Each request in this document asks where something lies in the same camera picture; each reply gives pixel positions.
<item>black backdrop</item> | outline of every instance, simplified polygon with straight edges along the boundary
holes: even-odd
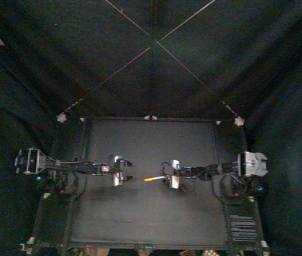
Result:
[[[216,8],[224,7],[222,8],[224,10],[232,8],[228,5],[231,1],[218,2],[222,5],[218,5]],[[99,72],[100,68],[108,68],[110,61],[114,60],[111,57],[120,56],[116,55],[116,52],[110,52],[112,41],[108,40],[108,49],[104,48],[107,55],[101,54],[103,48],[97,48],[93,51],[95,55],[83,60],[84,55],[76,55],[69,49],[73,44],[81,45],[80,50],[88,49],[88,41],[84,44],[77,41],[85,38],[87,34],[84,33],[81,37],[69,36],[69,40],[63,42],[64,38],[60,35],[69,35],[67,27],[57,30],[57,38],[53,41],[47,41],[45,38],[49,34],[45,34],[47,22],[43,22],[41,19],[44,17],[43,9],[33,6],[31,1],[25,1],[25,3],[23,6],[16,2],[12,5],[5,5],[5,1],[0,1],[0,37],[4,41],[7,39],[7,48],[0,48],[0,255],[17,255],[17,252],[9,252],[5,249],[16,249],[17,243],[27,240],[33,222],[32,213],[36,209],[35,181],[32,179],[21,180],[13,175],[12,159],[16,151],[21,147],[36,146],[49,153],[57,126],[55,115],[79,98],[83,87],[89,85],[88,81],[99,83],[111,74],[108,71],[112,71],[104,70],[96,76],[96,73],[88,71],[88,65],[103,63],[104,67],[93,65],[93,70]],[[174,28],[204,4],[204,1],[192,1],[192,4],[178,5],[174,9],[168,5],[164,9],[168,13],[163,13],[163,18],[164,23],[171,20],[172,22],[167,23],[170,26],[164,30],[168,31]],[[238,10],[246,10],[250,7],[247,4],[247,1],[240,1],[235,6]],[[260,16],[256,16],[256,6],[260,6],[263,10]],[[57,15],[68,21],[67,26],[71,27],[76,27],[88,17],[88,15],[76,15],[76,12],[75,16],[68,12],[65,13],[68,16],[63,16],[61,9],[57,10]],[[278,255],[302,255],[302,3],[282,1],[278,6],[278,1],[254,1],[252,8],[247,10],[243,13],[231,9],[227,12],[228,15],[223,15],[223,12],[204,13],[207,17],[214,17],[214,23],[210,24],[224,24],[224,26],[215,26],[214,31],[198,29],[195,33],[203,35],[210,32],[206,34],[210,35],[208,37],[195,37],[194,33],[194,28],[199,28],[199,24],[206,24],[204,19],[203,21],[196,20],[195,26],[183,31],[198,39],[198,41],[192,41],[194,44],[190,43],[190,46],[191,49],[199,47],[200,51],[187,51],[188,48],[180,48],[179,45],[179,48],[174,48],[171,44],[166,46],[176,54],[183,53],[183,55],[179,54],[180,59],[186,60],[186,64],[192,64],[190,67],[198,72],[200,78],[214,84],[211,88],[214,95],[227,99],[228,103],[232,103],[231,105],[239,110],[238,112],[248,117],[247,136],[252,151],[260,151],[268,157],[270,174],[266,179],[270,193],[260,205],[267,241]],[[238,13],[238,19],[231,20],[234,12]],[[143,19],[142,14],[134,18],[142,24],[148,24],[148,18]],[[57,48],[60,42],[68,48]],[[103,42],[103,40],[97,40],[96,46],[104,45]],[[207,42],[214,42],[210,45],[212,47],[210,51],[204,51]],[[207,56],[215,50],[220,55],[214,55],[216,61],[212,61]],[[203,52],[202,56],[206,61],[196,63],[195,59],[199,59]],[[131,55],[126,56],[123,51],[120,53],[122,60],[127,61]],[[138,65],[139,70],[148,68],[148,64]],[[156,109],[167,109],[163,112],[164,115],[174,117],[196,117],[196,113],[200,117],[216,117],[219,114],[230,117],[228,112],[222,111],[223,108],[218,106],[215,97],[202,96],[207,94],[194,89],[198,88],[195,79],[179,75],[183,72],[182,69],[168,72],[168,67],[175,66],[176,63],[163,61],[163,64],[167,68],[162,70],[167,70],[167,72],[160,72],[159,77],[163,79],[167,74],[171,74],[171,77],[178,78],[175,82],[172,81],[174,83],[186,82],[186,85],[182,84],[186,89],[163,86],[166,91],[162,91],[159,90],[162,86],[155,86],[155,93],[159,97]],[[142,82],[144,82],[144,77],[148,78],[148,73],[139,75]],[[119,85],[119,81],[127,81],[123,88],[130,88],[128,81],[131,79],[128,78],[130,76],[119,77],[111,87],[103,87],[100,95],[92,95],[92,101],[88,101],[71,114],[114,116],[150,114],[147,107],[140,105],[144,100],[147,101],[144,91],[132,90],[140,89],[140,87],[134,87],[131,91],[123,91],[123,95],[127,97],[143,95],[135,105],[140,107],[142,111],[126,107],[126,104],[131,104],[130,100],[124,101],[116,96],[110,96],[115,94],[115,86]]]

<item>wire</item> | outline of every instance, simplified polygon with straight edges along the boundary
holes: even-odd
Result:
[[[183,190],[184,193],[192,193],[195,191],[195,188],[196,188],[196,179],[192,179],[192,189],[190,191],[184,188],[184,185],[179,184],[179,187],[180,187],[180,189]]]
[[[166,167],[164,167],[164,165],[168,165],[168,166],[171,166],[171,167],[172,167],[172,165],[171,165],[171,163],[168,163],[168,162],[163,162],[163,163],[162,163],[162,170],[160,170],[160,173],[163,174],[163,176],[167,176],[167,175],[171,175],[171,174],[167,174],[167,173],[166,173]]]
[[[247,185],[244,182],[242,182],[234,175],[231,175],[231,177],[242,184],[242,185]]]

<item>metal frame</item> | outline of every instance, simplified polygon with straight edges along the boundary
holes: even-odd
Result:
[[[178,64],[182,66],[182,68],[188,72],[188,74],[195,78],[195,80],[199,82],[199,84],[206,88],[207,91],[210,91],[211,94],[216,97],[218,101],[222,103],[222,105],[226,107],[226,109],[231,112],[231,114],[238,117],[238,113],[231,108],[231,106],[226,103],[226,101],[211,91],[208,84],[198,77],[198,75],[191,71],[191,69],[184,65],[184,63],[176,58],[176,56],[171,53],[171,51],[167,49],[167,47],[162,44],[163,40],[168,38],[168,36],[194,18],[198,16],[198,14],[206,10],[216,0],[210,0],[208,3],[160,38],[158,39],[156,36],[156,2],[158,0],[151,0],[151,33],[148,33],[142,26],[132,20],[131,17],[126,15],[126,13],[120,10],[120,8],[110,1],[104,0],[106,3],[115,9],[115,11],[119,12],[119,14],[127,19],[127,21],[134,24],[134,26],[143,32],[143,34],[150,38],[150,47],[146,48],[144,51],[142,51],[124,65],[120,69],[118,69],[108,78],[106,78],[97,85],[95,85],[92,88],[87,90],[87,93],[79,98],[64,110],[60,114],[64,114],[68,112],[73,107],[77,106],[77,104],[85,100],[88,97],[88,94],[92,93],[99,87],[101,87],[114,77],[118,73],[120,73],[122,70],[124,70],[144,54],[151,51],[151,65],[150,65],[150,85],[148,85],[148,112],[152,114],[152,92],[154,92],[154,71],[155,71],[155,49],[156,46],[171,56],[171,58],[178,62]]]
[[[142,118],[111,118],[111,117],[92,117],[88,118],[92,120],[124,120],[124,121],[146,121]],[[210,120],[206,119],[174,119],[174,118],[166,118],[162,119],[163,122],[204,122],[208,123],[211,122]],[[87,151],[87,144],[88,144],[88,122],[85,121],[83,124],[83,131],[81,131],[81,145],[79,150],[79,154],[81,155],[81,157],[85,157],[85,151]],[[216,159],[216,164],[220,163],[220,159],[219,159],[219,135],[218,135],[218,126],[216,124],[212,125],[214,128],[214,143],[215,143],[215,159]],[[256,223],[256,231],[258,231],[258,240],[256,240],[256,244],[247,244],[244,246],[240,246],[240,244],[235,244],[232,243],[232,236],[231,236],[231,231],[230,231],[230,227],[231,227],[231,220],[228,218],[230,215],[230,211],[235,210],[235,207],[242,207],[242,205],[235,206],[235,205],[228,205],[226,204],[220,198],[216,196],[216,198],[219,199],[220,203],[223,204],[223,211],[224,211],[224,220],[226,220],[226,234],[227,234],[227,240],[226,240],[226,246],[208,246],[208,245],[202,245],[202,246],[192,246],[192,245],[166,245],[166,244],[151,244],[150,242],[144,242],[144,243],[136,243],[132,241],[95,241],[95,242],[73,242],[71,241],[71,232],[72,232],[72,223],[73,223],[73,215],[75,215],[75,210],[76,210],[76,202],[77,202],[77,198],[73,197],[69,200],[68,203],[68,213],[67,213],[67,224],[64,227],[64,235],[63,235],[63,241],[60,241],[60,244],[52,244],[48,243],[47,241],[39,241],[37,240],[37,233],[40,230],[40,222],[41,222],[41,214],[43,214],[43,199],[40,201],[40,205],[39,205],[39,211],[37,211],[37,216],[36,216],[36,222],[35,222],[35,227],[33,227],[33,237],[36,238],[37,243],[35,244],[35,246],[37,248],[41,247],[57,247],[59,251],[60,251],[60,255],[61,256],[67,256],[67,249],[69,247],[72,248],[116,248],[116,249],[136,249],[136,250],[144,250],[144,251],[152,251],[154,249],[172,249],[172,250],[228,250],[228,255],[230,256],[235,256],[239,252],[239,250],[244,250],[244,251],[254,251],[258,255],[263,255],[263,248],[262,248],[262,244],[260,241],[263,240],[263,233],[262,233],[262,223],[260,223],[260,218],[259,218],[259,211],[258,211],[258,204],[256,201],[252,204],[252,208],[254,208],[254,219],[255,219],[255,223]]]

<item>black curtain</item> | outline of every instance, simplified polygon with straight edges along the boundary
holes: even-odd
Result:
[[[272,81],[248,122],[251,149],[268,157],[268,195],[262,201],[274,255],[302,255],[302,52]]]
[[[36,177],[15,174],[20,148],[37,147],[47,153],[52,137],[0,108],[0,255],[20,255],[19,243],[32,233],[37,207]]]

